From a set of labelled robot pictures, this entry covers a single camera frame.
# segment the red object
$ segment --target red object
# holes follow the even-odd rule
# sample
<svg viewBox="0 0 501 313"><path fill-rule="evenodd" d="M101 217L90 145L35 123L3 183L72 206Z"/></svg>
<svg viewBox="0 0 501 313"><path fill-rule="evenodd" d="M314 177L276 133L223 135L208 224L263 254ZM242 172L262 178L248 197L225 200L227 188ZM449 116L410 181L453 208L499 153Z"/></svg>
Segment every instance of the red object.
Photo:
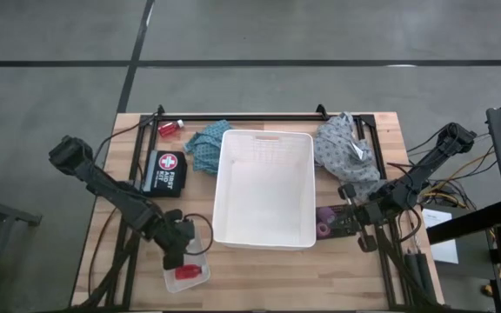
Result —
<svg viewBox="0 0 501 313"><path fill-rule="evenodd" d="M160 133L161 137L166 137L168 135L173 134L176 130L182 128L184 126L182 120L178 120L176 122L171 122L164 124L157 128L157 131Z"/></svg>
<svg viewBox="0 0 501 313"><path fill-rule="evenodd" d="M202 268L195 264L187 264L175 269L175 279L191 279L202 274Z"/></svg>

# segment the first aid kit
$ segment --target first aid kit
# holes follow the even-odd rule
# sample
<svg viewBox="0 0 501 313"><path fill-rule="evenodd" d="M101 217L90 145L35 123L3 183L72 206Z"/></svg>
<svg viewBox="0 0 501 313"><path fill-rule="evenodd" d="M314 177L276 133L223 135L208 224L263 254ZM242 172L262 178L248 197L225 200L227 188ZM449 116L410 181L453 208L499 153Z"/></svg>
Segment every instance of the first aid kit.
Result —
<svg viewBox="0 0 501 313"><path fill-rule="evenodd" d="M187 177L184 153L153 150L146 173L142 190L145 196L180 197Z"/></svg>

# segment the clear plastic container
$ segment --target clear plastic container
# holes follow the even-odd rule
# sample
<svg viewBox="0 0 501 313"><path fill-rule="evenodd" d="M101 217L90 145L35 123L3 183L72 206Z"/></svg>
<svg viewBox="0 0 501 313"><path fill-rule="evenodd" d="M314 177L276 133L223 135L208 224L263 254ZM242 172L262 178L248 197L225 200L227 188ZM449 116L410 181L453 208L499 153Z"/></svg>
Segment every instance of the clear plastic container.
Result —
<svg viewBox="0 0 501 313"><path fill-rule="evenodd" d="M203 249L200 232L198 231L198 227L195 227L195 238L187 246L187 251L196 253ZM175 270L164 270L165 287L171 293L186 290L210 279L210 267L208 266L205 253L198 256L184 255L184 264L198 265L201 267L202 273L194 278L177 280L175 278Z"/></svg>

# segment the black floor line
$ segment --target black floor line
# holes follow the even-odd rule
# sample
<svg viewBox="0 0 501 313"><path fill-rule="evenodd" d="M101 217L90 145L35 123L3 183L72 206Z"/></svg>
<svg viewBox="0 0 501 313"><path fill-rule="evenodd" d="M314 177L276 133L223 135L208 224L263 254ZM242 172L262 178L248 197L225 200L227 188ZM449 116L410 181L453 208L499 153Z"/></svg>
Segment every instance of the black floor line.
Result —
<svg viewBox="0 0 501 313"><path fill-rule="evenodd" d="M155 60L138 61L144 68L245 67L470 67L501 66L501 60Z"/></svg>
<svg viewBox="0 0 501 313"><path fill-rule="evenodd" d="M116 60L0 61L0 67L129 67L133 68L283 68L283 67L484 67L501 60Z"/></svg>
<svg viewBox="0 0 501 313"><path fill-rule="evenodd" d="M0 61L0 67L125 67L131 65L128 60L76 60L76 61Z"/></svg>
<svg viewBox="0 0 501 313"><path fill-rule="evenodd" d="M155 0L146 0L143 17L140 20L140 26L138 27L137 40L135 42L135 47L132 50L132 56L130 57L129 69L127 70L127 76L125 77L123 89L121 90L121 96L119 97L117 113L124 113L127 111L130 90L132 89L132 84L134 83L135 75L137 74L136 62L140 59L140 54L143 50L144 39L146 38L146 31L148 30L148 24L150 23L154 3Z"/></svg>

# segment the purple roll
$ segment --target purple roll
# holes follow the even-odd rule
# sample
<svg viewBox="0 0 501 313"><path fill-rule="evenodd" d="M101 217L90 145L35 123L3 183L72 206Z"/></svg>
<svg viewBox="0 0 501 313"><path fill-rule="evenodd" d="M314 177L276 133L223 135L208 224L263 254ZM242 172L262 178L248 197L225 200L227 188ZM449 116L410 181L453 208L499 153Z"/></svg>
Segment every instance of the purple roll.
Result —
<svg viewBox="0 0 501 313"><path fill-rule="evenodd" d="M322 207L317 211L318 218L327 225L330 225L336 219L336 213L331 207Z"/></svg>
<svg viewBox="0 0 501 313"><path fill-rule="evenodd" d="M322 238L326 237L331 233L330 227L326 225L325 223L318 223L317 224L317 237Z"/></svg>

